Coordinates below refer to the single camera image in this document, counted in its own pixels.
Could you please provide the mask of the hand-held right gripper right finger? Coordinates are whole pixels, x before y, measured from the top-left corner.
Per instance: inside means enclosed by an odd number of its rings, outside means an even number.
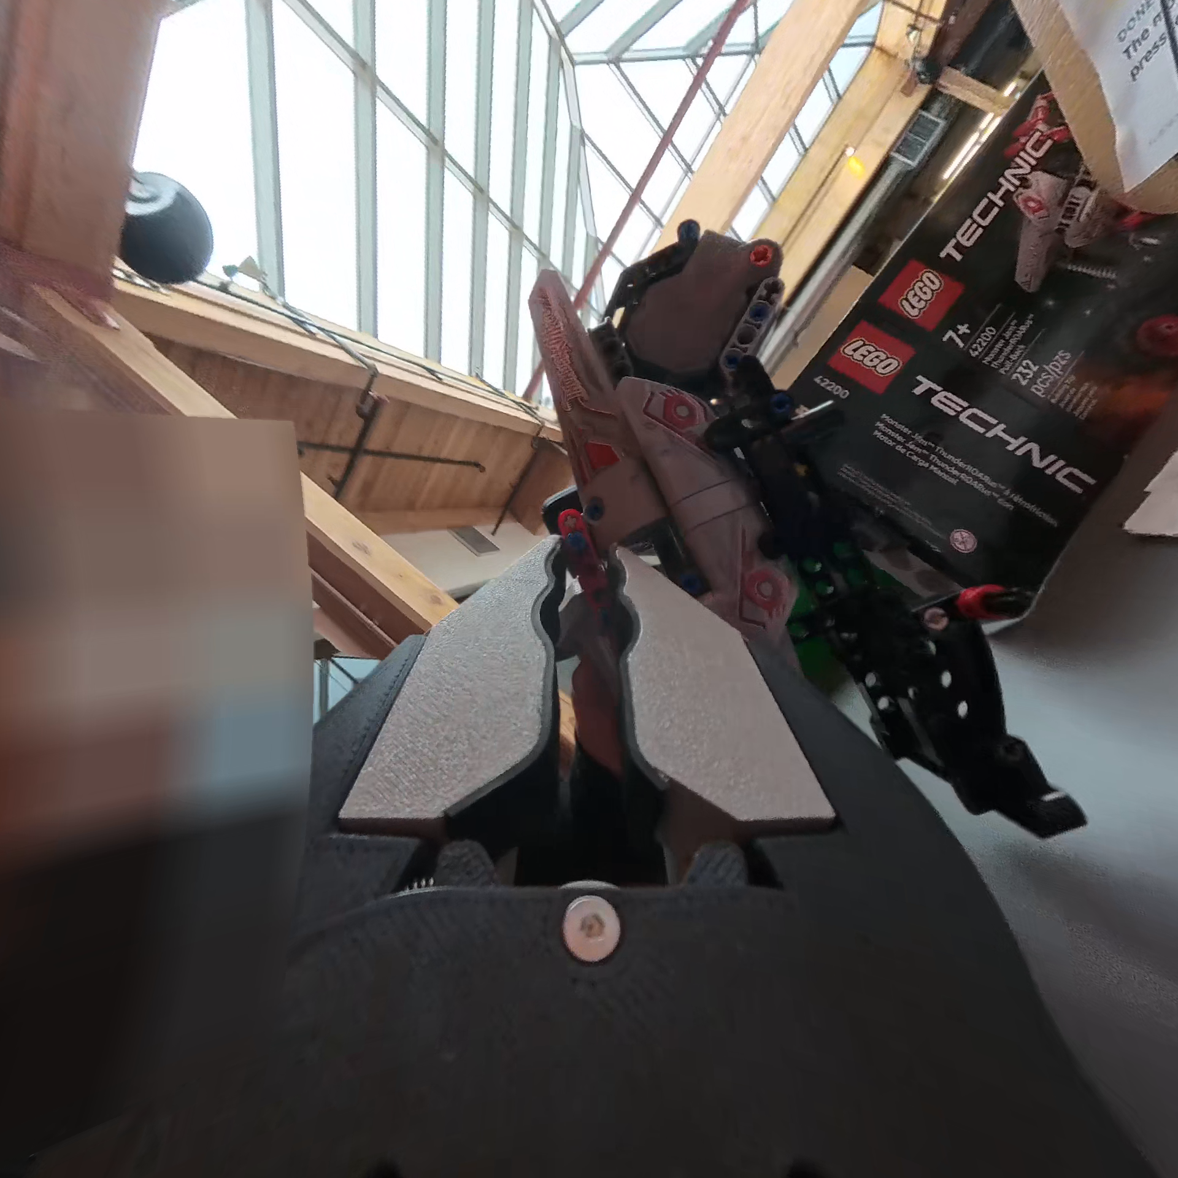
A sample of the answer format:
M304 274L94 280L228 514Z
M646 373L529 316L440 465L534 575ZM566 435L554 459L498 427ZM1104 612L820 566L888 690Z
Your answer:
M729 821L833 821L743 636L627 550L614 573L634 761Z

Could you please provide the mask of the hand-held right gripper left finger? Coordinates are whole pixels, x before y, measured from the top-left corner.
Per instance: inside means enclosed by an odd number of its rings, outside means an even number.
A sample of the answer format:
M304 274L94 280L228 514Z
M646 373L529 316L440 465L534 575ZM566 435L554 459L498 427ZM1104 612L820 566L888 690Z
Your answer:
M555 640L565 559L548 538L425 637L342 821L543 821L558 803Z

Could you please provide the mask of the short red holed brick beam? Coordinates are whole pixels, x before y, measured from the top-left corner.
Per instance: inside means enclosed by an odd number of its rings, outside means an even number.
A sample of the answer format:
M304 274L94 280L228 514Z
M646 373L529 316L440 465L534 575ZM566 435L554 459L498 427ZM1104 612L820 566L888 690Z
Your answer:
M604 559L580 511L565 510L557 518L566 566L579 584L586 605L600 622L607 622L613 605L611 585Z

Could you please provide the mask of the grey red brick vehicle model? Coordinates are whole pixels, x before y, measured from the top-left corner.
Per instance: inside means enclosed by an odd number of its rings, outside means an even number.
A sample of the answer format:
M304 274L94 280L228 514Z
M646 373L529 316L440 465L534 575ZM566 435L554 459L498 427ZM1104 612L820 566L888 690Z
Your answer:
M854 683L885 751L946 782L972 815L1001 815L1040 839L1081 829L1080 804L1008 733L982 632L1032 595L987 585L909 599L813 470L815 442L841 425L841 410L798 409L753 354L784 291L781 266L770 240L740 243L687 219L670 246L621 274L594 330L564 280L540 273L529 312L579 497L578 508L568 493L550 501L548 528L558 532L571 508L603 559L652 546L670 582L781 654L795 648L792 561L829 540L857 542L885 622L878 688Z

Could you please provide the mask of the black cardboard set box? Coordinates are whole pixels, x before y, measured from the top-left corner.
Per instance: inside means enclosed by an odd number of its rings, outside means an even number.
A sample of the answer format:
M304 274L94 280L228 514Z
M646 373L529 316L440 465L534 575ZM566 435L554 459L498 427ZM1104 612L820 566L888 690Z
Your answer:
M959 585L1038 588L1175 393L1175 258L1039 73L792 383L843 413L820 479Z

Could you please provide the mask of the black round speaker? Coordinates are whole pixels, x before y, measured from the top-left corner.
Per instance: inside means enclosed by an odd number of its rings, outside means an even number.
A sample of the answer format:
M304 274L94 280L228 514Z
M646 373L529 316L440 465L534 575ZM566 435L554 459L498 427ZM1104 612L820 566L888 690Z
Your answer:
M132 172L116 257L158 285L196 281L213 253L212 222L196 197L157 172Z

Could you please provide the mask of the brown instruction board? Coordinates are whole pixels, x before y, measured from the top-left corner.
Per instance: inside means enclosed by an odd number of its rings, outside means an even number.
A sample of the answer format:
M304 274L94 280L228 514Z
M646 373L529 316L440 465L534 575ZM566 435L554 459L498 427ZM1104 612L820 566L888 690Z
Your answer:
M1077 43L1057 2L1015 2L1021 24L1098 186L1130 209L1176 214L1175 158L1150 180L1126 188L1115 155L1115 129L1095 68Z

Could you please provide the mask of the white instruction sheet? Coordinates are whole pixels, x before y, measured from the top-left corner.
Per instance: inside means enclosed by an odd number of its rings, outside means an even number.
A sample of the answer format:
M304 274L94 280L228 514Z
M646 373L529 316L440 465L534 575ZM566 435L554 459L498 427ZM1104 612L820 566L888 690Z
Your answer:
M1176 16L1174 2L1063 2L1109 108L1126 188L1176 155Z

